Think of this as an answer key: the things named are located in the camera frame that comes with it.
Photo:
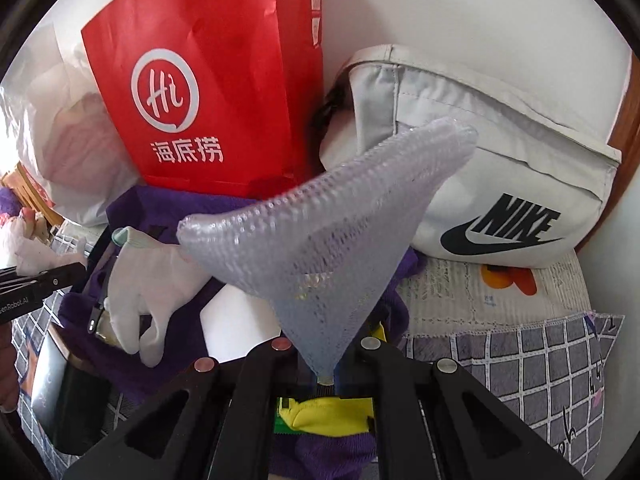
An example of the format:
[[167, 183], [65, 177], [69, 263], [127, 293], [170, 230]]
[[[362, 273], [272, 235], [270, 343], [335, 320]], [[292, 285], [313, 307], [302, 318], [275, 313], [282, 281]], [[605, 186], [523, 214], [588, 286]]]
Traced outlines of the left hand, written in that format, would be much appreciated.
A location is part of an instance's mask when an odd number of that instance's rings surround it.
[[12, 326], [10, 323], [0, 326], [0, 406], [2, 413], [11, 413], [17, 407], [20, 397], [15, 368], [16, 350], [12, 344]]

